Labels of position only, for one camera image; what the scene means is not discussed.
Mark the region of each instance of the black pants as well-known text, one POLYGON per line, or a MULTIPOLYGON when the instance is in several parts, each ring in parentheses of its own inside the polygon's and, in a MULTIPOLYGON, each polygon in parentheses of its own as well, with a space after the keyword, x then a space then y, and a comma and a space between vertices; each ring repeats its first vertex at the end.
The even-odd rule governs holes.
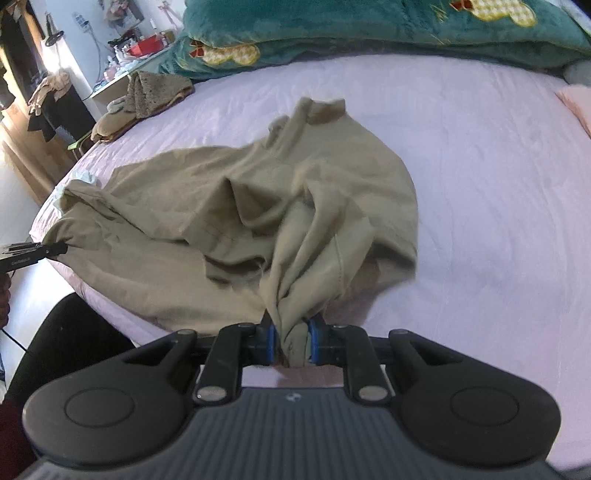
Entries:
POLYGON ((6 393, 21 408, 39 388, 134 347, 75 293, 49 313, 6 393))

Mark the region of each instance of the pink pillow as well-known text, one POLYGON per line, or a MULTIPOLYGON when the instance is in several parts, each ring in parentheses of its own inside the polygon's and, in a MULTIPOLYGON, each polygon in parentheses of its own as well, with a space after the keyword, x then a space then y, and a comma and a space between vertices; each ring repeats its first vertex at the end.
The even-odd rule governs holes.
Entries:
POLYGON ((556 95, 576 115, 591 137, 591 88, 571 85, 559 90, 556 95))

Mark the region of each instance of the red basket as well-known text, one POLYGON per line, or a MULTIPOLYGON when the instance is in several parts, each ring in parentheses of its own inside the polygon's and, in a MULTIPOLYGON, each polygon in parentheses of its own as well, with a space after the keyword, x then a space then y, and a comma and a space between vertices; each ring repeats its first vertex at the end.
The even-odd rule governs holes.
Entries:
POLYGON ((137 45, 134 45, 129 49, 129 53, 131 53, 134 57, 143 57, 144 55, 149 55, 151 53, 158 53, 160 50, 164 48, 164 44, 162 40, 160 40, 156 35, 152 35, 145 40, 138 42, 137 45))

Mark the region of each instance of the olive brown garment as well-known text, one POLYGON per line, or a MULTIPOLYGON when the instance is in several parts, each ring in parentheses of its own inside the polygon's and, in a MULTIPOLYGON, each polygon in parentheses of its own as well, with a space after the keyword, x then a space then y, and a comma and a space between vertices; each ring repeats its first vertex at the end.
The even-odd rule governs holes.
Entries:
POLYGON ((242 148, 174 150, 73 180, 44 242, 120 306, 215 335, 269 311, 289 365, 331 301, 413 277, 417 199, 402 160, 345 102, 302 98, 242 148))

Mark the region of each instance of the green plush blanket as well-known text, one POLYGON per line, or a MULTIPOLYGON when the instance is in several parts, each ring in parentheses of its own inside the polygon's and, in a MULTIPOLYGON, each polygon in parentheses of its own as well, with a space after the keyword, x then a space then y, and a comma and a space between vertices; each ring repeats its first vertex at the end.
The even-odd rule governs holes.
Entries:
POLYGON ((197 80, 305 53, 435 53, 557 69, 591 41, 545 0, 188 0, 161 71, 197 80))

